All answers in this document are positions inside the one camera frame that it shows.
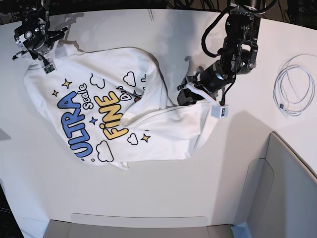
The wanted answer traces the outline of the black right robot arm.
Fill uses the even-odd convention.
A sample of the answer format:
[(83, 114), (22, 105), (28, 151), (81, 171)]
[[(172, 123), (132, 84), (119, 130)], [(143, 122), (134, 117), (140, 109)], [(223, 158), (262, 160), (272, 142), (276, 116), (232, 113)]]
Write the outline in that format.
[(14, 39), (22, 51), (13, 56), (12, 59), (15, 60), (19, 55), (30, 53), (32, 59), (42, 60), (44, 65), (48, 65), (49, 62), (44, 55), (53, 49), (56, 41), (65, 36), (68, 28), (49, 29), (49, 0), (18, 0), (17, 6), (22, 25), (14, 30)]

